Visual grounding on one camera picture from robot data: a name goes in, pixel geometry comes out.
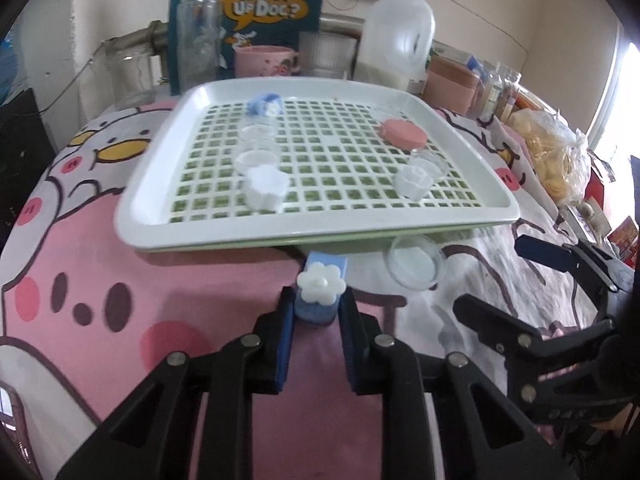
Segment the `blue clip with white flower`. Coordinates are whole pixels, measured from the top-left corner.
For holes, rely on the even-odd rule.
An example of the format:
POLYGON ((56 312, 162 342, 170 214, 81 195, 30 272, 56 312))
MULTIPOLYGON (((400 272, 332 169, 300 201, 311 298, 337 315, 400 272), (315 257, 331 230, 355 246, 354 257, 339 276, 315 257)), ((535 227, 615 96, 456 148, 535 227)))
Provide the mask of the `blue clip with white flower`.
POLYGON ((303 271, 296 276, 296 318, 314 326, 332 324, 346 292, 346 270, 345 257, 311 252, 303 271))

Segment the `bag of yellow snacks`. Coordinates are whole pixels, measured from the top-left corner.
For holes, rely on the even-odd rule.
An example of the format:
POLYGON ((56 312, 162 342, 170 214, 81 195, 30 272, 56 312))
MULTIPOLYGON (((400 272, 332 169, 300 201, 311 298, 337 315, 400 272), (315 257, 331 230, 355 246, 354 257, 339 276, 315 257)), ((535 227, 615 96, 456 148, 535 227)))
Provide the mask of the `bag of yellow snacks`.
POLYGON ((523 108, 508 126, 525 141, 539 182, 557 205, 581 202, 591 176, 586 136, 559 113, 523 108))

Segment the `clear round dish near tray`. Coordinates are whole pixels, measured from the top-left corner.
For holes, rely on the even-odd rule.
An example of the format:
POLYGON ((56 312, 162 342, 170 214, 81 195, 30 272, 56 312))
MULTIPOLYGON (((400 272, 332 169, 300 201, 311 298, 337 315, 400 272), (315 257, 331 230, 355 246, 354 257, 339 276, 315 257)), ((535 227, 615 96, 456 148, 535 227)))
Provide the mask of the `clear round dish near tray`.
POLYGON ((385 262, 388 273, 399 285, 427 290, 442 279, 446 259, 428 237, 404 235, 392 241, 385 262))

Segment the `clear round dish in tray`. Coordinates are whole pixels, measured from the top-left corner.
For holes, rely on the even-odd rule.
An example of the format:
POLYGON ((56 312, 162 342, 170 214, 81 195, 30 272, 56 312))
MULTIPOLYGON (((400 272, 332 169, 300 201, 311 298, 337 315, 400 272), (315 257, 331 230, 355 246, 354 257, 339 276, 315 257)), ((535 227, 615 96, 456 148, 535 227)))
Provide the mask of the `clear round dish in tray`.
POLYGON ((435 182, 445 179, 449 174, 449 165, 446 159, 426 148, 412 150, 409 156, 409 165, 418 166, 435 182))

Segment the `clear flower shaped cup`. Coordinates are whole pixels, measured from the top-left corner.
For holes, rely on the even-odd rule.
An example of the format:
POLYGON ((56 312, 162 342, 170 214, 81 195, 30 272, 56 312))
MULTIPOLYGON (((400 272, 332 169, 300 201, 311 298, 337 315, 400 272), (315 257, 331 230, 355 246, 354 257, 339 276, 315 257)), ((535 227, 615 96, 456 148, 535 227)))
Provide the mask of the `clear flower shaped cup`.
POLYGON ((396 194, 413 202, 420 202, 433 184, 434 179, 418 166, 401 166, 394 177, 396 194))

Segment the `pink round lid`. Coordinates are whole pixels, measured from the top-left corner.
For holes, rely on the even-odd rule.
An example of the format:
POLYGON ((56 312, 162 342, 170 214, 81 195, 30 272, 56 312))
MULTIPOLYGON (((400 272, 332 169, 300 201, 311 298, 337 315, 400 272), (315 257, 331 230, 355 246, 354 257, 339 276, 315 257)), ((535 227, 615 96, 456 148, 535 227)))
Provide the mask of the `pink round lid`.
POLYGON ((378 136, 403 151, 420 150, 427 144, 426 132, 408 120, 387 119, 378 127, 378 136))

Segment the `pink lidded canister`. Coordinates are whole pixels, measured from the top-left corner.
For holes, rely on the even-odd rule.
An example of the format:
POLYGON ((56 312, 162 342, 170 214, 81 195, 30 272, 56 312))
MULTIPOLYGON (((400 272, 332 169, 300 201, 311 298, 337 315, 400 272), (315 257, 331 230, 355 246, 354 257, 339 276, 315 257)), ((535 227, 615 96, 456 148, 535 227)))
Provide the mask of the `pink lidded canister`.
POLYGON ((422 99, 431 107, 465 115, 475 101, 480 76, 466 66, 435 55, 427 65, 422 99))

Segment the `white flower shaped mould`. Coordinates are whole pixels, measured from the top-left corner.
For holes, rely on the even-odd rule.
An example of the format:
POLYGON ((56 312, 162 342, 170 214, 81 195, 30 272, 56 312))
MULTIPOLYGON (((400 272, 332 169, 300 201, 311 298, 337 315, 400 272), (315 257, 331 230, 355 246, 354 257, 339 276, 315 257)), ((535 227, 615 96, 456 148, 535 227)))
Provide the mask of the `white flower shaped mould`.
POLYGON ((290 176, 275 166, 260 165, 247 170, 243 184, 250 210, 280 212, 290 187, 290 176))

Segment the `white perforated plastic tray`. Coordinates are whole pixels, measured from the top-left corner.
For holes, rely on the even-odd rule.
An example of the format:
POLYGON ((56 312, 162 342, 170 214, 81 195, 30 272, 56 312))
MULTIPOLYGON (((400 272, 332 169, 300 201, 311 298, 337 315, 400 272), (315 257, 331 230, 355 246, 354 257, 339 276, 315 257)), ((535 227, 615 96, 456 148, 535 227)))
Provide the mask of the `white perforated plastic tray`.
POLYGON ((321 78, 214 81, 186 93, 132 173, 116 208, 118 237, 142 252, 325 243, 515 221, 514 194, 465 138, 409 93, 321 78), (290 185, 279 212, 246 206, 234 166, 252 99, 274 93, 290 185), (407 155, 378 134, 382 116, 423 129, 447 167, 418 202, 394 189, 407 155))

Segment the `small clear dish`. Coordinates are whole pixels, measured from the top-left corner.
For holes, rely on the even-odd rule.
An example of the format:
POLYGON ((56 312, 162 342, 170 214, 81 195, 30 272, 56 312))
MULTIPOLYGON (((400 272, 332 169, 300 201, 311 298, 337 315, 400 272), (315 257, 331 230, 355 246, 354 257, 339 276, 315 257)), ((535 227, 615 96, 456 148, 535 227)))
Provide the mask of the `small clear dish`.
POLYGON ((239 174, 246 174, 248 170, 259 166, 278 166, 280 155, 268 150, 242 151, 233 161, 233 167, 239 174))
POLYGON ((278 128, 268 124, 246 124, 239 126, 238 136, 245 143, 262 143, 273 141, 277 136, 278 128))

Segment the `ribbed clear glass cup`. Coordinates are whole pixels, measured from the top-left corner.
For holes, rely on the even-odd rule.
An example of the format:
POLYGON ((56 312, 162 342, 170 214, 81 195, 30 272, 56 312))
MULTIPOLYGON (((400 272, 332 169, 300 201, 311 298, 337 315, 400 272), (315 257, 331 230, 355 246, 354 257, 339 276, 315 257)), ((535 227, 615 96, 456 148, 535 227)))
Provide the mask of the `ribbed clear glass cup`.
POLYGON ((357 46, 358 41, 349 36, 329 32, 300 32, 299 73, 306 77, 350 79, 357 46))

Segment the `small clear dish far left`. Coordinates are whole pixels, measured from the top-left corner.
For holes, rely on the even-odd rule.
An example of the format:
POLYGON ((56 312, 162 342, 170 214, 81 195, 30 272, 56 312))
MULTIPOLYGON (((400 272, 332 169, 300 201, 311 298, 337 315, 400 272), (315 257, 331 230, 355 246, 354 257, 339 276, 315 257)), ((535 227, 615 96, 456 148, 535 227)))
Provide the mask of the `small clear dish far left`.
POLYGON ((273 141, 277 136, 278 128, 268 124, 246 124, 239 126, 238 136, 245 143, 262 143, 273 141))

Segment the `pink ceramic mug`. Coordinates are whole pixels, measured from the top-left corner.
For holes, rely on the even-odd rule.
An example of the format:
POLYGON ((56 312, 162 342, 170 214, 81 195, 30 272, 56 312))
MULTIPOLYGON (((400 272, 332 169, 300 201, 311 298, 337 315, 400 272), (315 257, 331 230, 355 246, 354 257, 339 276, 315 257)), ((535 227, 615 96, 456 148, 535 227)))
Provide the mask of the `pink ceramic mug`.
POLYGON ((287 47, 248 46, 235 50, 234 76, 289 77, 300 71, 298 53, 287 47))

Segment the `short clear glass jar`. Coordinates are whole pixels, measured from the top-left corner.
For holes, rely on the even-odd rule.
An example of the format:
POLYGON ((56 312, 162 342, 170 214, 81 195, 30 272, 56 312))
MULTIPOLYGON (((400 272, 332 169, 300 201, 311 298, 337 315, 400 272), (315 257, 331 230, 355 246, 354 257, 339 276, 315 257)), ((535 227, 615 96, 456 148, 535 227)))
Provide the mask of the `short clear glass jar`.
POLYGON ((107 53, 116 110, 140 107, 155 101, 152 50, 144 44, 107 53))

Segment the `tall clear glass jar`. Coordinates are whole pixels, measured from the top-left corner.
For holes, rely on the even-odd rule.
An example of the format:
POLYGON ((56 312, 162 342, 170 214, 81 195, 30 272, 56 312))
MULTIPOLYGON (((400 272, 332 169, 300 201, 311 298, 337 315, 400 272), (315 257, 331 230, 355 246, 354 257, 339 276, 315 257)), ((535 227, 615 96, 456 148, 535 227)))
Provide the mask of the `tall clear glass jar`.
POLYGON ((217 79, 220 26, 220 0, 180 0, 177 65, 181 93, 217 79))

